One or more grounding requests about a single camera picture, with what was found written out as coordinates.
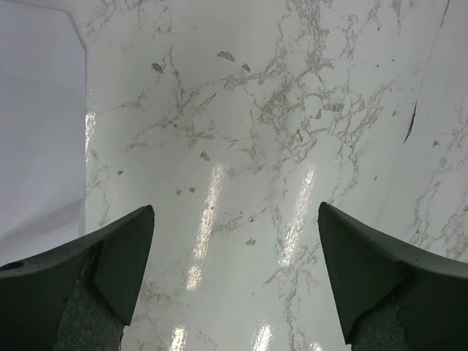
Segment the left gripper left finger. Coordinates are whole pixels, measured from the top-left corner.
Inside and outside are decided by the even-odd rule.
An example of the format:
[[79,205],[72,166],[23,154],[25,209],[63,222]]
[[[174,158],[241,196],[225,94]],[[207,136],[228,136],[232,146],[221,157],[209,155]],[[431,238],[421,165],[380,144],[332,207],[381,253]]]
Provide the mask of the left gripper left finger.
[[154,234],[143,206],[54,249],[1,267],[2,350],[118,350]]

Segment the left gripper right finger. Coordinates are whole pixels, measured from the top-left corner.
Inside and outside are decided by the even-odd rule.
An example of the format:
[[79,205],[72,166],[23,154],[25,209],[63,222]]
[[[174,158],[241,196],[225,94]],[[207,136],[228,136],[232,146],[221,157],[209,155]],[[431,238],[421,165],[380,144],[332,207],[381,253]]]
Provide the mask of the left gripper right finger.
[[352,350],[466,350],[467,264],[375,230],[328,203],[318,227]]

